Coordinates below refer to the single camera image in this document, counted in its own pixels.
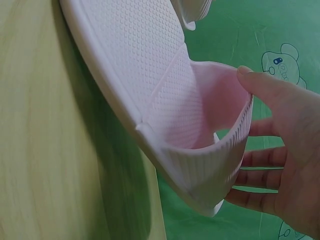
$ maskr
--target wooden surface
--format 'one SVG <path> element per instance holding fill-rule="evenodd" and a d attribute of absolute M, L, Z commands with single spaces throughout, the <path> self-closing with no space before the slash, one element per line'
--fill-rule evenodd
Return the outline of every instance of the wooden surface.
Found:
<path fill-rule="evenodd" d="M 0 240 L 164 240 L 156 172 L 58 0 L 0 0 Z"/>

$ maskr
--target textured footbed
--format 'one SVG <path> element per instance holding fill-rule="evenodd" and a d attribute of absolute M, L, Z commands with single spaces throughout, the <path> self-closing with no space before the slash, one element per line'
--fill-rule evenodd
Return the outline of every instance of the textured footbed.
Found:
<path fill-rule="evenodd" d="M 213 216 L 247 141 L 252 96 L 236 69 L 189 59 L 170 0 L 61 0 L 104 97 L 171 187 Z M 220 141 L 214 133 L 230 129 Z"/>

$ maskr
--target slide sandal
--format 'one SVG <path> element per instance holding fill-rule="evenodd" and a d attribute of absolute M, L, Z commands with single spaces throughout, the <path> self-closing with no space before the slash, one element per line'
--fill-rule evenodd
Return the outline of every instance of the slide sandal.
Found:
<path fill-rule="evenodd" d="M 235 182 L 251 124 L 253 97 L 236 69 L 190 60 L 170 0 L 60 4 L 121 123 L 173 190 L 214 216 Z M 229 132 L 219 140 L 223 129 Z"/>
<path fill-rule="evenodd" d="M 188 29 L 195 30 L 196 23 L 209 12 L 212 0 L 171 0 L 180 24 Z"/>

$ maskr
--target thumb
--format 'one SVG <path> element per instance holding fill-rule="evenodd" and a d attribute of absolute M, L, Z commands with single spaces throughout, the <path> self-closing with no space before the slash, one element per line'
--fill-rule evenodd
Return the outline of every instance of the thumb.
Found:
<path fill-rule="evenodd" d="M 237 78 L 245 90 L 259 98 L 271 110 L 281 103 L 287 94 L 292 95 L 293 91 L 298 91 L 296 86 L 289 82 L 278 80 L 264 72 L 253 72 L 246 66 L 238 68 Z"/>

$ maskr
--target finger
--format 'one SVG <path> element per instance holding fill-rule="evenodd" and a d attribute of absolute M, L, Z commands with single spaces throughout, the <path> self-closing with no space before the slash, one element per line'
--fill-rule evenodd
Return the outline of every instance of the finger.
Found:
<path fill-rule="evenodd" d="M 276 197 L 277 193 L 255 193 L 231 189 L 225 197 L 225 200 L 243 208 L 276 215 Z"/>
<path fill-rule="evenodd" d="M 282 169 L 240 170 L 234 185 L 278 190 L 282 171 Z"/>
<path fill-rule="evenodd" d="M 288 157 L 285 146 L 249 151 L 243 156 L 242 167 L 284 167 Z"/>
<path fill-rule="evenodd" d="M 279 133 L 275 128 L 272 117 L 254 121 L 251 124 L 249 136 L 275 136 L 279 137 Z"/>
<path fill-rule="evenodd" d="M 292 95 L 292 91 L 298 91 L 290 82 L 278 80 L 264 72 L 253 72 L 245 66 L 238 68 L 237 78 L 244 89 L 261 99 L 271 110 L 289 92 Z"/>

